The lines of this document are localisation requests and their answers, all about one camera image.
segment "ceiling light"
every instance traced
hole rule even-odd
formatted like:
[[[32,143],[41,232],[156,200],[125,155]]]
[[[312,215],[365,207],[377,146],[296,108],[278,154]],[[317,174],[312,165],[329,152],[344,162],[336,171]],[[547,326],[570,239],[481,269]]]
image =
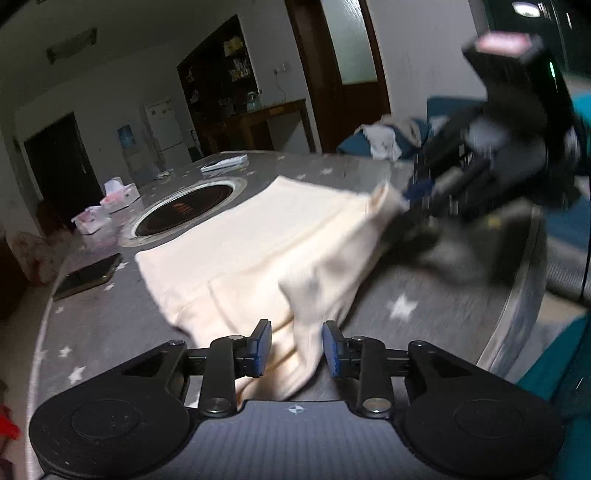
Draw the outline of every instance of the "ceiling light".
[[[540,7],[528,2],[513,2],[513,10],[522,17],[539,18],[541,15]]]

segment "tissue box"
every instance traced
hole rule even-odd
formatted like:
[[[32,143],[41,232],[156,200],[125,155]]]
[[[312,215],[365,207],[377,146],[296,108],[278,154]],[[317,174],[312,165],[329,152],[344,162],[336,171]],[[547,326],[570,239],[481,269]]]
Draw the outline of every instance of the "tissue box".
[[[139,198],[135,183],[123,185],[121,178],[115,177],[105,183],[106,196],[100,201],[107,213],[127,208]]]
[[[103,228],[111,221],[111,217],[102,206],[88,207],[84,212],[76,215],[72,222],[82,235],[91,235]]]

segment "wooden cabinet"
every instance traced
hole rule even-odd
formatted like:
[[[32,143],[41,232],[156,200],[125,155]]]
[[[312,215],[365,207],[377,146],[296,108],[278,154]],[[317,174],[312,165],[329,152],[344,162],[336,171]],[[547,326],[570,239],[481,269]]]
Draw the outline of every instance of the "wooden cabinet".
[[[246,113],[248,93],[259,91],[238,16],[201,42],[177,71],[201,146],[205,154],[211,154],[204,131]],[[267,131],[262,136],[268,137],[268,128],[264,128]],[[242,147],[239,137],[225,135],[217,142],[223,150]]]

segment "metal screw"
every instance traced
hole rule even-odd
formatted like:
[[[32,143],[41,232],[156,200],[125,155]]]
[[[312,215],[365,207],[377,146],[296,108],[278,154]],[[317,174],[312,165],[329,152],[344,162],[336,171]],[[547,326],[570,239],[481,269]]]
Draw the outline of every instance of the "metal screw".
[[[209,413],[224,413],[232,404],[225,398],[213,397],[203,401],[202,409]]]
[[[392,404],[385,398],[372,397],[365,400],[362,406],[371,413],[384,413],[392,407]]]

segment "red object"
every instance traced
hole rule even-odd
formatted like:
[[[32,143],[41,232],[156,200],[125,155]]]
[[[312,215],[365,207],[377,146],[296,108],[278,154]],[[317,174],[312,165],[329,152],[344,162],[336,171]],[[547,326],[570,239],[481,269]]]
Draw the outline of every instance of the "red object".
[[[11,440],[18,440],[21,431],[8,419],[9,414],[10,409],[7,406],[2,405],[2,407],[0,407],[0,439],[2,437],[8,437]]]

